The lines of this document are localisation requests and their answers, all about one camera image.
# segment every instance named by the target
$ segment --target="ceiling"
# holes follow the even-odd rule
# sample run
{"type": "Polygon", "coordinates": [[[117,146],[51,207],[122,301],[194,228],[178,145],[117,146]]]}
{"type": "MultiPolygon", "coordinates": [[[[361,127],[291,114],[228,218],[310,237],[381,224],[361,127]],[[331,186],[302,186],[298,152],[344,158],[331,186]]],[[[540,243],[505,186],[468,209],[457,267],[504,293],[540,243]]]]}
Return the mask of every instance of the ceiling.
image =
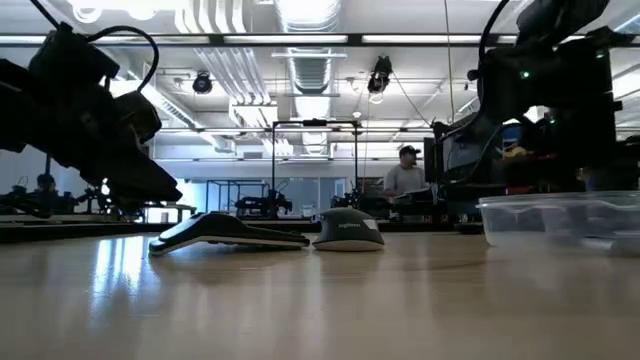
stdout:
{"type": "MultiPolygon", "coordinates": [[[[115,24],[127,24],[153,34],[176,34],[173,13],[160,11],[148,21],[133,19],[125,11],[105,11],[93,24],[75,21],[67,0],[42,1],[54,9],[58,19],[66,18],[80,32],[92,33],[115,24]]],[[[0,12],[0,33],[45,33],[51,26],[27,0],[3,0],[0,12]]],[[[345,33],[480,33],[497,5],[492,0],[342,0],[340,31],[345,33]]],[[[517,14],[529,1],[511,1],[493,28],[496,33],[516,33],[517,14]]],[[[603,25],[617,27],[640,13],[637,0],[611,0],[606,13],[583,31],[603,25]]],[[[244,0],[244,23],[249,32],[270,33],[279,31],[275,6],[264,0],[244,0]]],[[[207,95],[196,95],[191,83],[196,71],[204,69],[200,58],[190,48],[161,48],[160,66],[155,79],[156,88],[176,103],[195,114],[202,126],[228,128],[236,126],[228,116],[229,98],[220,84],[214,80],[214,88],[207,95]]],[[[279,120],[296,116],[293,93],[290,86],[287,62],[272,57],[285,49],[255,48],[259,71],[265,85],[278,103],[279,120]]],[[[460,111],[476,97],[475,85],[468,84],[467,71],[477,64],[477,50],[463,48],[335,48],[345,58],[333,61],[334,84],[331,88],[331,118],[350,119],[357,111],[365,125],[378,127],[426,127],[428,122],[450,121],[452,114],[458,118],[467,114],[460,111]],[[382,104],[368,101],[366,81],[377,56],[387,55],[393,63],[395,76],[384,93],[382,104]]],[[[0,49],[0,57],[26,65],[35,53],[31,49],[0,49]]],[[[129,62],[133,68],[151,61],[148,49],[115,49],[111,55],[129,62]]],[[[612,72],[618,74],[640,63],[640,49],[616,49],[612,52],[612,72]]],[[[637,71],[640,88],[640,66],[637,71]]],[[[640,93],[623,99],[625,110],[617,114],[619,126],[640,126],[640,93]]],[[[165,127],[183,126],[164,116],[165,127]]],[[[301,144],[300,134],[279,135],[291,144],[301,144]]],[[[397,133],[364,135],[360,141],[416,142],[424,134],[397,133]]],[[[329,141],[349,142],[349,133],[329,135],[329,141]]],[[[153,140],[157,146],[211,146],[197,134],[158,134],[153,140]]],[[[262,144],[255,137],[235,140],[238,148],[262,144]]]]}

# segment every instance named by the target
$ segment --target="clear plastic container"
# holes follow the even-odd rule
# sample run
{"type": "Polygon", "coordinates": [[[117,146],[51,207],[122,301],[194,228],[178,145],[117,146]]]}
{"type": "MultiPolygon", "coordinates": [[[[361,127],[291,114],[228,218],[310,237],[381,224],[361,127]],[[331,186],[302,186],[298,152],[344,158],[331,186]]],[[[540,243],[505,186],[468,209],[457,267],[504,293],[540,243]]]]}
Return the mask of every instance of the clear plastic container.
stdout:
{"type": "Polygon", "coordinates": [[[640,256],[640,192],[500,196],[478,208],[492,246],[640,256]]]}

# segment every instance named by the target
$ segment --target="wooden table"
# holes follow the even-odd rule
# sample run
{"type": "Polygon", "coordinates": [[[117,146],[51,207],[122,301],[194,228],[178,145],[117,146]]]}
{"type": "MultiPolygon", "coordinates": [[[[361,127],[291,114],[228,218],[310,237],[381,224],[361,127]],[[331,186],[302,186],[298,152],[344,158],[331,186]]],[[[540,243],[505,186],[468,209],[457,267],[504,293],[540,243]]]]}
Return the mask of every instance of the wooden table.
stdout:
{"type": "Polygon", "coordinates": [[[2,359],[637,359],[640,261],[385,236],[378,253],[2,246],[2,359]]]}

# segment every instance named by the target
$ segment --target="ceiling duct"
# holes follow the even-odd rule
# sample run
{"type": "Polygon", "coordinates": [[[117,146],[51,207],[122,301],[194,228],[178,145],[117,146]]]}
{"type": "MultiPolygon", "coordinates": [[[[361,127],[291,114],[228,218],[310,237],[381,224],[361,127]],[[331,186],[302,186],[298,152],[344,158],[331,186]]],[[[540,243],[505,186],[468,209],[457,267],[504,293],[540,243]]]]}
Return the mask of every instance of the ceiling duct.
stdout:
{"type": "MultiPolygon", "coordinates": [[[[283,32],[319,32],[331,33],[338,30],[340,18],[340,0],[276,0],[276,10],[283,32]]],[[[329,48],[289,48],[287,52],[298,54],[329,54],[329,48]]],[[[330,113],[331,98],[318,96],[327,94],[332,87],[332,59],[290,57],[288,60],[291,88],[294,94],[310,95],[295,98],[296,113],[305,119],[326,119],[330,113]]],[[[320,154],[327,142],[327,135],[310,136],[304,133],[302,141],[311,154],[320,154]]]]}

